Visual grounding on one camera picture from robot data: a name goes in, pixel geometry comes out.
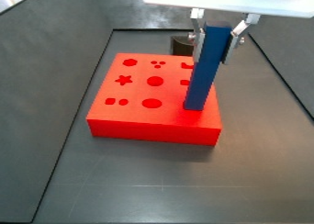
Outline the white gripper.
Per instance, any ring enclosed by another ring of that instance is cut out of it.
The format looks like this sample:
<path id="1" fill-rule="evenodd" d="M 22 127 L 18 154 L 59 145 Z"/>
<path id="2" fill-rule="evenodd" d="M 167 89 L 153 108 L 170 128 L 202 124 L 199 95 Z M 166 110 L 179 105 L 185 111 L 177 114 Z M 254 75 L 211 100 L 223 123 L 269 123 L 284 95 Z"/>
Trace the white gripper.
<path id="1" fill-rule="evenodd" d="M 194 62 L 199 61 L 202 56 L 202 44 L 205 40 L 205 31 L 201 26 L 203 18 L 203 9 L 213 9 L 230 12 L 245 13 L 245 18 L 231 31 L 230 40 L 223 53 L 222 63 L 227 64 L 231 59 L 233 51 L 242 43 L 242 39 L 249 28 L 257 25 L 261 15 L 281 17 L 314 17 L 314 0 L 143 0 L 147 4 L 195 7 L 190 11 L 190 20 L 194 31 L 189 33 L 187 38 L 193 41 Z"/>

